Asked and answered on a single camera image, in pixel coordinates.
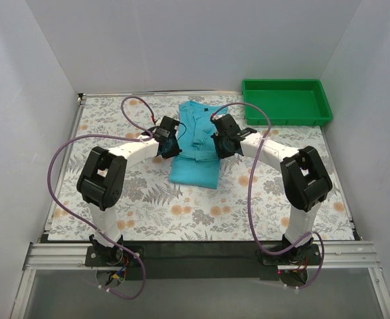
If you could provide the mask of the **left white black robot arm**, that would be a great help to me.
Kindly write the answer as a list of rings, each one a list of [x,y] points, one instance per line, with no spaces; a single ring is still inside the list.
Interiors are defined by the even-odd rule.
[[[134,141],[104,149],[93,148],[78,179],[77,191],[88,204],[95,233],[89,237],[97,257],[110,266],[125,255],[121,246],[115,204],[121,198],[126,170],[149,158],[173,158],[181,153],[177,141],[180,122],[165,116]]]

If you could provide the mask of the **turquoise t shirt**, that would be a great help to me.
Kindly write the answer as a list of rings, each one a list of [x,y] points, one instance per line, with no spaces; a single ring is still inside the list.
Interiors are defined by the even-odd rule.
[[[170,182],[217,188],[221,161],[211,137],[216,129],[210,122],[217,109],[192,100],[179,105],[179,121],[186,131],[178,141],[181,153],[173,159]]]

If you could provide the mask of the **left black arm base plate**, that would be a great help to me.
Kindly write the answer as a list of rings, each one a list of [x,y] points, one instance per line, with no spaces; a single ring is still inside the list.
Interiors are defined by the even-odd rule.
[[[131,253],[123,251],[118,247],[94,247],[89,246],[84,261],[85,266],[106,267],[106,266],[139,266],[139,262]]]

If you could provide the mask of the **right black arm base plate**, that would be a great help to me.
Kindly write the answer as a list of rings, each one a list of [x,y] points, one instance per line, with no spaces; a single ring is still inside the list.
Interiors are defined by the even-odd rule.
[[[255,255],[258,261],[264,266],[305,266],[319,265],[321,252],[316,244],[308,247],[296,247],[281,255],[265,254],[257,249]]]

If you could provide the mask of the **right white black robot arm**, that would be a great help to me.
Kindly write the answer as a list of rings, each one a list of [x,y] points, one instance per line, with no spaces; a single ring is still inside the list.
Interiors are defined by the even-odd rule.
[[[253,166],[264,163],[282,175],[284,193],[290,203],[290,219],[279,245],[264,255],[298,264],[306,259],[313,239],[317,212],[333,188],[318,151],[312,146],[297,149],[269,140],[253,128],[240,129],[230,114],[212,116],[216,132],[211,136],[220,159],[235,154],[253,158]]]

